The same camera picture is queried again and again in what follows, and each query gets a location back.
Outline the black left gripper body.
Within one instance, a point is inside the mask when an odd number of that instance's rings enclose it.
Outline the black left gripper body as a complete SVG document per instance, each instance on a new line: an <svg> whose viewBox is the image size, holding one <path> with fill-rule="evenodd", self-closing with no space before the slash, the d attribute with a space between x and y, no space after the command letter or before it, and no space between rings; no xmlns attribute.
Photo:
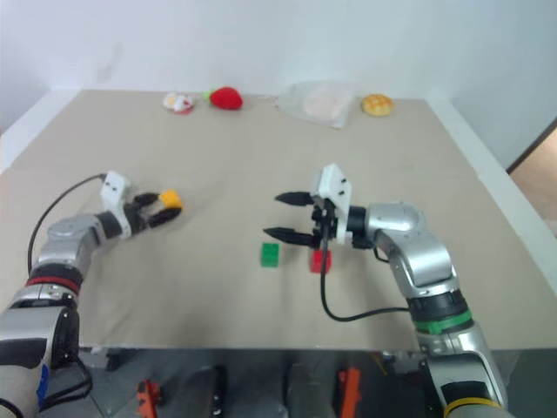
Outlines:
<svg viewBox="0 0 557 418"><path fill-rule="evenodd" d="M148 204L132 201L124 205L124 215L131 228L131 234L137 235L149 228L149 223L145 216L145 209Z"/></svg>

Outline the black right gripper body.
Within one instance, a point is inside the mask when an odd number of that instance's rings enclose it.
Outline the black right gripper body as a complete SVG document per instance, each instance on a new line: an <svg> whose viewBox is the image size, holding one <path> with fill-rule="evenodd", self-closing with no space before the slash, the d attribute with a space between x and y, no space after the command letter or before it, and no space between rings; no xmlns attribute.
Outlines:
<svg viewBox="0 0 557 418"><path fill-rule="evenodd" d="M312 229L311 249L318 250L336 237L338 220L335 214L336 206L329 199L310 196L312 200Z"/></svg>

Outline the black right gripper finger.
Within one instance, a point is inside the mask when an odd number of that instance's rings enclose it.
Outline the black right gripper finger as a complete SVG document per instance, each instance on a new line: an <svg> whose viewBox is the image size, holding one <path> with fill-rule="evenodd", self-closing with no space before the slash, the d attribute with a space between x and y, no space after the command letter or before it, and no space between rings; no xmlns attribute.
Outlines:
<svg viewBox="0 0 557 418"><path fill-rule="evenodd" d="M313 198L309 192L283 192L274 199L290 206L303 207L313 205Z"/></svg>
<svg viewBox="0 0 557 418"><path fill-rule="evenodd" d="M263 230L270 237L295 246L315 247L315 237L310 233L299 233L292 228L270 227Z"/></svg>

